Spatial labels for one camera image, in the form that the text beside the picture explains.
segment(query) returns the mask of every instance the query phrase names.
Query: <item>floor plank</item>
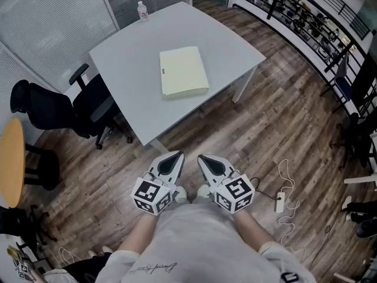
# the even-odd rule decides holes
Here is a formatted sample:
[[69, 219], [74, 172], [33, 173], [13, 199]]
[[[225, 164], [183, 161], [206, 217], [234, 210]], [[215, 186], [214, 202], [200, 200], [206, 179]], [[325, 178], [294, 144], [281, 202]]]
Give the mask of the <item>floor plank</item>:
[[[290, 206], [300, 200], [300, 207], [293, 220], [296, 229], [285, 242], [295, 249], [305, 247], [303, 263], [309, 266], [326, 239], [326, 226], [336, 217], [311, 271], [319, 282], [331, 282], [333, 272], [360, 274], [372, 243], [358, 239], [355, 225], [338, 210], [347, 195], [356, 200], [376, 199], [376, 195], [372, 185], [343, 184], [344, 178], [364, 175], [366, 170], [357, 161], [338, 170], [343, 151], [328, 144], [339, 137], [335, 125], [345, 115], [331, 113], [337, 106], [334, 96], [327, 93], [320, 98], [324, 83], [318, 74], [257, 19], [212, 1], [196, 0], [195, 6], [241, 35], [267, 60], [237, 104], [230, 100], [231, 86], [162, 135], [161, 142], [169, 150], [183, 150], [186, 155], [180, 184], [191, 196], [195, 194], [203, 183], [197, 155], [212, 153], [228, 158], [249, 177], [259, 177], [260, 189], [274, 196], [286, 185], [277, 165], [287, 158], [296, 182]], [[62, 182], [52, 192], [25, 186], [21, 206], [33, 203], [49, 212], [47, 227], [58, 238], [57, 243], [49, 242], [49, 249], [57, 256], [63, 246], [87, 258], [91, 248], [100, 250], [103, 244], [116, 248], [140, 215], [130, 199], [133, 184], [158, 152], [137, 139], [127, 144], [116, 131], [107, 136], [101, 151], [96, 150], [94, 138], [82, 139], [68, 129], [44, 132], [38, 145], [58, 154]], [[35, 156], [28, 156], [27, 164], [34, 163]], [[251, 212], [279, 240], [289, 228], [276, 223], [279, 215], [273, 207], [272, 200], [257, 194]], [[51, 253], [45, 252], [56, 265]]]

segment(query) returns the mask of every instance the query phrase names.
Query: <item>person's left arm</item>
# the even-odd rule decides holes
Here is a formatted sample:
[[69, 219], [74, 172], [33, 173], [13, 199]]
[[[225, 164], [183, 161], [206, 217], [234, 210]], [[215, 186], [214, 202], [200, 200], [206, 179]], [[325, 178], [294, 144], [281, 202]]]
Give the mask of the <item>person's left arm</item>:
[[109, 257], [98, 274], [97, 283], [120, 283], [135, 261], [152, 241], [158, 216], [144, 213], [136, 226], [123, 240], [118, 250]]

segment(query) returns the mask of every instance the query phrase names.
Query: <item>white desk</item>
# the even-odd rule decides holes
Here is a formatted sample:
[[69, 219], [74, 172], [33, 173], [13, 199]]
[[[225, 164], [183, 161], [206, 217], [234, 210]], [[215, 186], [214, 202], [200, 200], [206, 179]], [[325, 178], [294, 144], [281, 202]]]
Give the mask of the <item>white desk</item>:
[[[160, 51], [198, 46], [210, 89], [206, 94], [164, 100]], [[90, 51], [111, 95], [143, 145], [161, 152], [157, 137], [243, 77], [236, 103], [265, 57], [212, 17], [181, 2], [137, 21]]]

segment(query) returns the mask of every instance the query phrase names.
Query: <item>plastic bottle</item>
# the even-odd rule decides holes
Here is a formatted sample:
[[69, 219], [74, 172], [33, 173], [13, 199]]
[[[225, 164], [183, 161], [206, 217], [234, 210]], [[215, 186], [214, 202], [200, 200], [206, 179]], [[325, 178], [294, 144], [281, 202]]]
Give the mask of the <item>plastic bottle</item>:
[[139, 17], [142, 21], [148, 21], [147, 7], [143, 4], [142, 1], [138, 2], [137, 11], [138, 11]]

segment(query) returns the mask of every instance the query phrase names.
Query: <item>desk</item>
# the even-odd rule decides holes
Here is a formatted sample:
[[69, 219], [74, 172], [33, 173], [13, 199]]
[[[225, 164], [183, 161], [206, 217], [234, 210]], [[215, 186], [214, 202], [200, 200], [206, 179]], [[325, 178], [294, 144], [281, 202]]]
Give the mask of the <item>desk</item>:
[[[164, 100], [160, 52], [197, 46], [210, 88], [206, 94]], [[115, 102], [143, 145], [166, 148], [157, 140], [232, 82], [240, 80], [236, 103], [265, 57], [242, 37], [210, 16], [181, 2], [137, 21], [90, 51]]]
[[[25, 150], [40, 154], [37, 169], [25, 168]], [[25, 173], [38, 178], [25, 178]], [[59, 183], [59, 160], [51, 150], [25, 144], [19, 119], [11, 119], [0, 140], [0, 193], [6, 205], [15, 208], [21, 198], [22, 187], [42, 185], [52, 190]]]

